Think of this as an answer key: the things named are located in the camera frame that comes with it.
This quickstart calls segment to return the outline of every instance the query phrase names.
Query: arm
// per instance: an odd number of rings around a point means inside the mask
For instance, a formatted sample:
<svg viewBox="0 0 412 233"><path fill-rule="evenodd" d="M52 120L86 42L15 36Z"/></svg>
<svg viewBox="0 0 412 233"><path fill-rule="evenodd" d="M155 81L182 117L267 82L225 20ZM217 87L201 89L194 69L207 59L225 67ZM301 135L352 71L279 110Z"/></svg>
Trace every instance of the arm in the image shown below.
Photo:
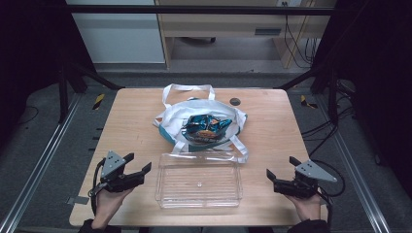
<svg viewBox="0 0 412 233"><path fill-rule="evenodd" d="M321 220L321 197L313 195L309 199L286 196L296 207L301 222L292 227L288 233L329 233L324 220Z"/></svg>
<svg viewBox="0 0 412 233"><path fill-rule="evenodd" d="M109 192L102 189L97 194L95 218L86 220L79 233L121 232L119 228L108 226L108 224L120 208L124 198L132 191L133 188L123 192Z"/></svg>

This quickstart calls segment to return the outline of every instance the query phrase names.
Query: hand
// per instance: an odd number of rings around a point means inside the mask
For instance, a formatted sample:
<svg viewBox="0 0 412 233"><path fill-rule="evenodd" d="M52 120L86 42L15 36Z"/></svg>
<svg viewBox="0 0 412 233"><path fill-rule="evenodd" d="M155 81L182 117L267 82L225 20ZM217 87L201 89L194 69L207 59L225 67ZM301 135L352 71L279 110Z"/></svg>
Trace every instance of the hand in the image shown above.
<svg viewBox="0 0 412 233"><path fill-rule="evenodd" d="M308 199L300 199L285 195L296 207L297 215L301 221L321 219L321 197L318 194Z"/></svg>
<svg viewBox="0 0 412 233"><path fill-rule="evenodd" d="M123 203L124 198L133 191L133 188L123 192L109 192L102 189L97 194L96 216L91 228L104 230Z"/></svg>

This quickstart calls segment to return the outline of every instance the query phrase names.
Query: black horizontal bar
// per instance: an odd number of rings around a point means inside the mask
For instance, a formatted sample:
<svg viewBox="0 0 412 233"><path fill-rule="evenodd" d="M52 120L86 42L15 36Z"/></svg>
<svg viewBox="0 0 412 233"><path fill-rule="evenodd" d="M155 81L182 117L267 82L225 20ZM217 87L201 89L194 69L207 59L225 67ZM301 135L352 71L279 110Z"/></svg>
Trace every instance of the black horizontal bar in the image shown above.
<svg viewBox="0 0 412 233"><path fill-rule="evenodd" d="M205 15L288 15L335 16L354 13L354 10L301 7L249 6L146 6L146 5L46 5L49 10L90 14L205 14Z"/></svg>

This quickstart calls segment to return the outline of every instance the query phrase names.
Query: white bag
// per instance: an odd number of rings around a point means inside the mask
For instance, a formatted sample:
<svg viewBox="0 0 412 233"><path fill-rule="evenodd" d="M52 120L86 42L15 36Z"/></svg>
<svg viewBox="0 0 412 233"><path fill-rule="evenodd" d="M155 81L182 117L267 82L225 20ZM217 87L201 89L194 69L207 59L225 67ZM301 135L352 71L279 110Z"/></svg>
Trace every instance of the white bag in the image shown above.
<svg viewBox="0 0 412 233"><path fill-rule="evenodd" d="M207 90L208 99L191 99L174 105L166 103L170 89L190 91ZM240 142L237 135L243 130L247 115L237 108L215 100L215 90L209 84L206 85L179 85L170 84L163 89L162 102L166 110L155 117L154 125L158 127L159 133L168 142L175 145L173 153L192 152L200 150L232 150L234 145L242 153L239 162L245 163L249 157L248 149ZM231 119L232 123L225 131L224 137L216 143L193 144L182 134L184 126L190 116L212 115L221 120Z"/></svg>

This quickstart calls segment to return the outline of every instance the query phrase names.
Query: clear plastic tray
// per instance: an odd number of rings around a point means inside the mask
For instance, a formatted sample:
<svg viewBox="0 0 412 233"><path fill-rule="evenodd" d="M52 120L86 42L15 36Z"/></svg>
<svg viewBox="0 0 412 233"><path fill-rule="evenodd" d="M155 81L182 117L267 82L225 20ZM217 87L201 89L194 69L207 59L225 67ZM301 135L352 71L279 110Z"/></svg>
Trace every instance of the clear plastic tray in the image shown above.
<svg viewBox="0 0 412 233"><path fill-rule="evenodd" d="M161 208L237 207L242 194L235 152L164 153L160 157L155 199Z"/></svg>

